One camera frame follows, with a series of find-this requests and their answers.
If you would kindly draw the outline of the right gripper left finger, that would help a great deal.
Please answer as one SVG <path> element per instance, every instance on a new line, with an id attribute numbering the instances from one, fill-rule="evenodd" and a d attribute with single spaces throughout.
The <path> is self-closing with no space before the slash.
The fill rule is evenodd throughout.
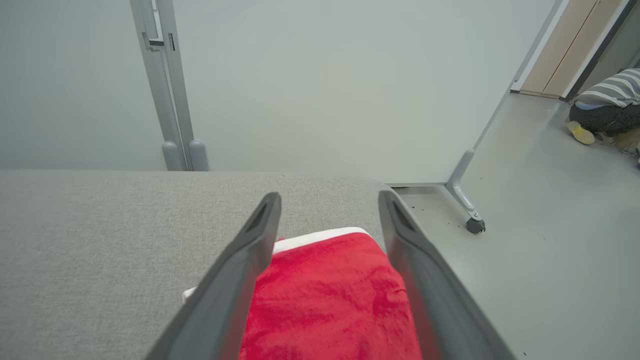
<path id="1" fill-rule="evenodd" d="M 258 276 L 271 263 L 282 199 L 267 193 L 146 355 L 237 360 Z"/>

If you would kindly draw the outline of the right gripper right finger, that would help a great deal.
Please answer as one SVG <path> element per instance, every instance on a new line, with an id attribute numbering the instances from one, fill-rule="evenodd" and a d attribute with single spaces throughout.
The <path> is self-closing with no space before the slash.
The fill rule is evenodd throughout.
<path id="1" fill-rule="evenodd" d="M 423 359 L 514 359 L 398 194 L 380 191 L 378 209 L 387 258 L 406 287 Z"/>

